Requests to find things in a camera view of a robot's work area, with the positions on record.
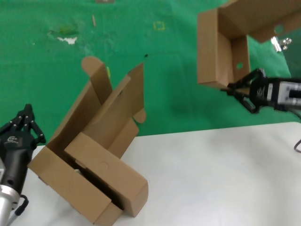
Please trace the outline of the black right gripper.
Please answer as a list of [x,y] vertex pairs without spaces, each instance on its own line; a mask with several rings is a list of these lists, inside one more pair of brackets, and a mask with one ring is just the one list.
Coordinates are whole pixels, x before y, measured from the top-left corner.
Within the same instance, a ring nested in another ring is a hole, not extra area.
[[[220,89],[220,91],[234,97],[252,114],[258,113],[262,107],[292,113],[301,109],[300,79],[267,78],[265,71],[257,68],[242,79],[229,83],[227,87],[230,89]],[[249,87],[249,95],[236,91],[236,89]]]

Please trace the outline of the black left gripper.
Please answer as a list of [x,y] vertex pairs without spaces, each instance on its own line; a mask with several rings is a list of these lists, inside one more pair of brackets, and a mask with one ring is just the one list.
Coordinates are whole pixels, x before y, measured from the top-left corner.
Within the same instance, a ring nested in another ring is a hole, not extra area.
[[15,118],[0,128],[0,134],[6,150],[3,160],[5,173],[0,184],[23,188],[33,150],[38,144],[46,143],[44,133],[35,122],[32,105],[26,104]]

